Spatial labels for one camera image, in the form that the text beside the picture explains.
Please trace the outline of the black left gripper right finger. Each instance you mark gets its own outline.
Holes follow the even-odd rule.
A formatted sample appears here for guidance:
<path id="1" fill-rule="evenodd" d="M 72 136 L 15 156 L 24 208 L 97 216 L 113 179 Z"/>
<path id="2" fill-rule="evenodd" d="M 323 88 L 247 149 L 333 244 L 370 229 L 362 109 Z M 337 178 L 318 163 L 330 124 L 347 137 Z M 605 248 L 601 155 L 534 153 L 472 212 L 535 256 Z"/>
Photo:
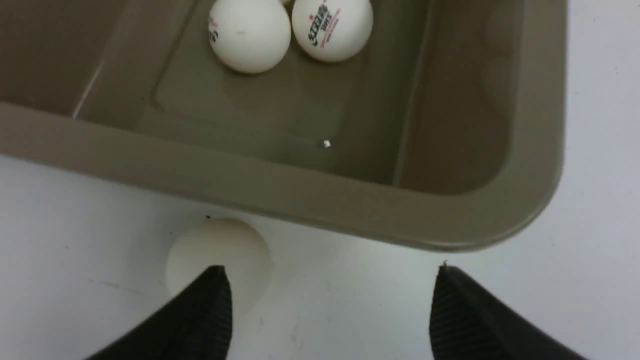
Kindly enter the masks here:
<path id="1" fill-rule="evenodd" d="M 429 317 L 435 360 L 581 360 L 457 266 L 442 264 Z"/>

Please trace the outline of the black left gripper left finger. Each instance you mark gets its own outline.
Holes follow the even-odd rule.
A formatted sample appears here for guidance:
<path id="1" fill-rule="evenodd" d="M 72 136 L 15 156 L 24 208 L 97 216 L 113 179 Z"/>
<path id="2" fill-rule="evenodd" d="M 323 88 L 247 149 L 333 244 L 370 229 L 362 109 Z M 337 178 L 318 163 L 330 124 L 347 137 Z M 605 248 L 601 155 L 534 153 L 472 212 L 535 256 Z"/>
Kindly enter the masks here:
<path id="1" fill-rule="evenodd" d="M 226 268 L 206 268 L 169 303 L 90 360 L 226 360 L 233 294 Z"/>

